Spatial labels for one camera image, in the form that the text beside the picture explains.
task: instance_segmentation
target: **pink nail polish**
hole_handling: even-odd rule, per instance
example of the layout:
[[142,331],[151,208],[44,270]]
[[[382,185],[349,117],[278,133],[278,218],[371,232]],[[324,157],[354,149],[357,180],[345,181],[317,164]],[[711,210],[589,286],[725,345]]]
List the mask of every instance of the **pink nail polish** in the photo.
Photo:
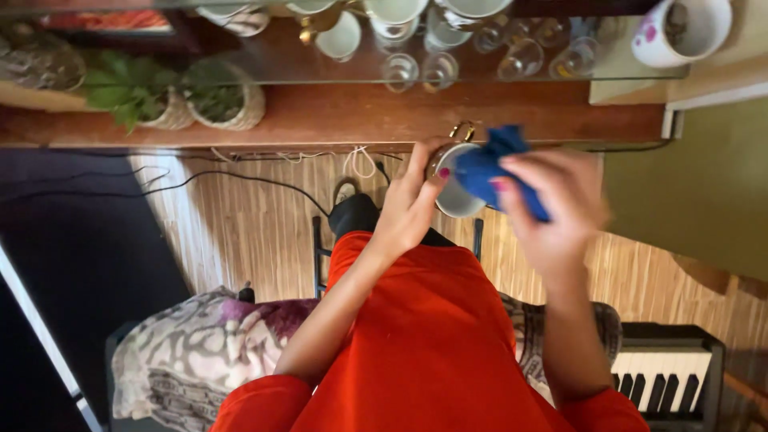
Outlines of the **pink nail polish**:
[[504,191],[507,188],[507,185],[503,181],[500,181],[500,180],[491,180],[488,183],[490,183],[491,186],[493,187],[493,190],[497,191],[497,192]]

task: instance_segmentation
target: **black key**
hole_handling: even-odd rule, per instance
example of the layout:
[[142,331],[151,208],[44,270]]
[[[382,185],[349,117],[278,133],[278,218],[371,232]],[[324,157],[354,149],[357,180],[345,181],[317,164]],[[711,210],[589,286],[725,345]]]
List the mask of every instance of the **black key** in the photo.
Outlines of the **black key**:
[[619,389],[621,394],[629,397],[630,393],[632,392],[632,383],[632,375],[624,374],[624,376],[621,378],[621,389]]
[[667,386],[667,380],[664,379],[664,375],[656,375],[654,380],[654,386],[650,389],[650,398],[648,399],[648,412],[659,412],[659,404],[661,403],[661,395],[664,393],[664,387]]
[[685,383],[685,390],[683,390],[683,400],[680,401],[681,413],[690,413],[697,388],[699,388],[699,378],[693,374],[688,375],[688,382]]
[[667,380],[667,389],[664,390],[664,396],[661,398],[660,413],[669,413],[672,411],[672,401],[677,393],[677,386],[680,384],[676,374],[671,374]]
[[634,387],[632,387],[632,396],[629,396],[629,400],[637,408],[640,406],[640,399],[643,397],[643,390],[645,389],[645,376],[643,374],[637,374],[634,378]]
[[707,390],[710,386],[710,380],[708,376],[704,376],[704,384],[701,384],[701,391],[699,392],[699,400],[696,401],[696,407],[694,412],[703,413],[704,404],[707,402]]

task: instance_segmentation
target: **keyboard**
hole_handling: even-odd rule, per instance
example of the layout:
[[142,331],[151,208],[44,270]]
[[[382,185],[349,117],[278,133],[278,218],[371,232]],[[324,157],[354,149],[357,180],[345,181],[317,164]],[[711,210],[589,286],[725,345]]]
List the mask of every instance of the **keyboard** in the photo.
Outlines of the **keyboard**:
[[725,346],[695,325],[622,323],[614,386],[658,432],[717,427]]

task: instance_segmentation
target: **hand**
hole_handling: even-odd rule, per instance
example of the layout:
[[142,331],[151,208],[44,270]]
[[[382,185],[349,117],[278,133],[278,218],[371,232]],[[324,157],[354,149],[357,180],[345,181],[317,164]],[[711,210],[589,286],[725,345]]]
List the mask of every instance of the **hand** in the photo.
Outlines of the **hand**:
[[402,163],[386,192],[370,247],[394,261],[421,242],[432,222],[435,200],[450,175],[447,168],[441,168],[424,181],[424,170],[429,156],[452,142],[451,138],[434,137],[415,144],[410,160]]
[[508,156],[499,164],[531,185],[550,215],[549,223],[538,222],[516,182],[491,180],[531,266],[545,280],[583,273],[589,243],[608,220],[598,159],[579,151],[545,150]]

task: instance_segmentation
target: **blue cloth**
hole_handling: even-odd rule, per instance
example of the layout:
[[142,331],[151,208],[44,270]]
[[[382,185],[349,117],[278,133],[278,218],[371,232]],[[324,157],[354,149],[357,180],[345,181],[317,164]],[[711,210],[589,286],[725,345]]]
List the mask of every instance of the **blue cloth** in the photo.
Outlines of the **blue cloth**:
[[488,136],[490,139],[485,146],[467,151],[456,158],[456,180],[467,192],[498,209],[496,192],[488,180],[501,176],[513,178],[521,186],[525,204],[531,214],[541,222],[549,222],[549,214],[541,205],[536,191],[498,166],[500,157],[530,150],[520,136],[519,127],[508,125],[498,129],[490,128]]

